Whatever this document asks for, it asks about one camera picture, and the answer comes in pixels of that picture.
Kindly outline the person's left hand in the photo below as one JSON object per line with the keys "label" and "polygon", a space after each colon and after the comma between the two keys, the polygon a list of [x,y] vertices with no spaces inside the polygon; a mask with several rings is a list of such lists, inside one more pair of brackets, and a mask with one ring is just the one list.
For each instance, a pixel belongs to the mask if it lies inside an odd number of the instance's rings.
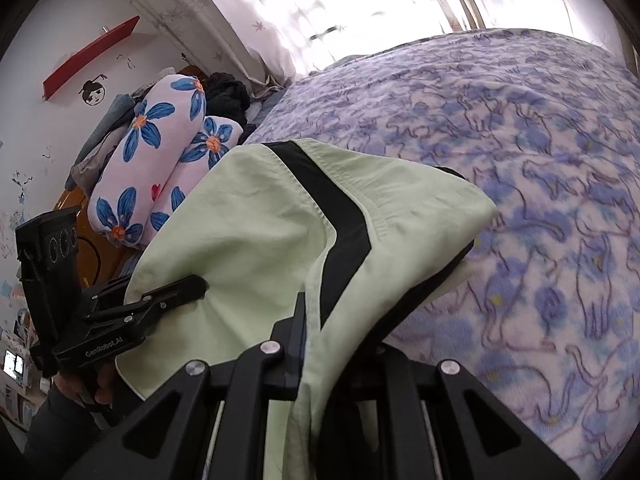
{"label": "person's left hand", "polygon": [[106,362],[89,377],[58,373],[52,378],[55,388],[68,400],[81,404],[82,397],[89,394],[93,402],[112,406],[114,401],[113,382],[116,375],[115,362]]}

